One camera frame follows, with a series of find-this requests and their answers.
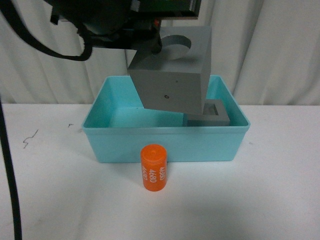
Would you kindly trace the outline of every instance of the gray rectangular block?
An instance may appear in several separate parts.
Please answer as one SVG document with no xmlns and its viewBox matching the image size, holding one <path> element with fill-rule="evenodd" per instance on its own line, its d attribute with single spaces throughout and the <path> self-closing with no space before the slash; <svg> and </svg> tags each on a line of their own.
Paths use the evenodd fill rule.
<svg viewBox="0 0 320 240">
<path fill-rule="evenodd" d="M 137 51 L 128 73 L 146 109 L 201 115 L 211 74 L 211 28 L 162 27 L 158 54 Z"/>
<path fill-rule="evenodd" d="M 205 100 L 202 115 L 184 114 L 184 127 L 229 126 L 230 119 L 224 103 L 220 99 Z"/>
</svg>

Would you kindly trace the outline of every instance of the orange canister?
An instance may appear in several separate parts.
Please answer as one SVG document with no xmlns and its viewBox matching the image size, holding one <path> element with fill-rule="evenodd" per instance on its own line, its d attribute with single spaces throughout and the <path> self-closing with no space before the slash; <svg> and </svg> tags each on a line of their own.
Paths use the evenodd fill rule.
<svg viewBox="0 0 320 240">
<path fill-rule="evenodd" d="M 167 183 L 167 151 L 158 144 L 145 146 L 140 153 L 143 185 L 149 191 L 160 191 Z"/>
</svg>

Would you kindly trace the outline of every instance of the black wire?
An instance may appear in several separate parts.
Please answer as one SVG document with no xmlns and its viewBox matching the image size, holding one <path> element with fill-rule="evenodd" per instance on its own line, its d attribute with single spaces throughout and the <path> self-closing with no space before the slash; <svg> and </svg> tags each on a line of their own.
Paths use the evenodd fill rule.
<svg viewBox="0 0 320 240">
<path fill-rule="evenodd" d="M 84 50 L 80 56 L 68 56 L 57 53 L 50 48 L 43 45 L 39 42 L 27 29 L 24 25 L 23 20 L 20 18 L 14 4 L 11 0 L 0 0 L 0 11 L 2 12 L 4 18 L 12 27 L 14 32 L 27 44 L 31 47 L 37 49 L 38 51 L 50 55 L 52 57 L 60 58 L 60 59 L 68 59 L 74 61 L 85 61 L 90 58 L 92 53 L 92 43 L 91 37 L 87 28 L 76 19 L 73 19 L 71 22 L 78 29 L 80 37 L 83 38 L 84 41 Z"/>
<path fill-rule="evenodd" d="M 2 109 L 2 103 L 0 99 L 0 138 L 2 154 L 4 159 L 4 165 L 6 170 L 6 177 L 8 179 L 8 185 L 11 197 L 12 215 L 13 215 L 13 227 L 14 227 L 14 239 L 22 240 L 22 228 L 21 228 L 21 216 L 20 216 L 20 206 L 18 199 L 18 190 L 14 172 L 14 166 L 12 163 L 8 135 L 6 130 L 6 123 L 4 112 Z"/>
</svg>

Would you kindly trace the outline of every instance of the white curtain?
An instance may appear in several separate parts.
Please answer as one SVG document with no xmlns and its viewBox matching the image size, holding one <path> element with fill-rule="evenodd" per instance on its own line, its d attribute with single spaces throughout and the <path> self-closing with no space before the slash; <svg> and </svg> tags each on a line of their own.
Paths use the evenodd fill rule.
<svg viewBox="0 0 320 240">
<path fill-rule="evenodd" d="M 82 40 L 67 22 L 49 23 L 42 0 L 15 1 L 45 45 L 78 55 Z M 212 26 L 211 73 L 240 104 L 320 105 L 320 0 L 202 0 L 198 20 L 163 26 Z M 0 16 L 0 94 L 6 103 L 92 103 L 104 79 L 126 75 L 134 51 L 94 48 L 86 62 L 44 55 Z"/>
</svg>

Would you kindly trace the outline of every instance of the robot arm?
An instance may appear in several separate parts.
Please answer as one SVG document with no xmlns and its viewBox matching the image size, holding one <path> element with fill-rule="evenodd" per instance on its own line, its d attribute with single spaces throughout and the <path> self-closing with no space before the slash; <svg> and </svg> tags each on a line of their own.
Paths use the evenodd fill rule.
<svg viewBox="0 0 320 240">
<path fill-rule="evenodd" d="M 53 57 L 83 61 L 91 48 L 132 49 L 159 53 L 161 20 L 197 18 L 201 0 L 44 0 L 52 6 L 50 21 L 66 20 L 84 39 L 86 57 L 63 57 L 46 49 L 24 26 L 11 0 L 1 0 L 0 10 L 27 44 Z"/>
</svg>

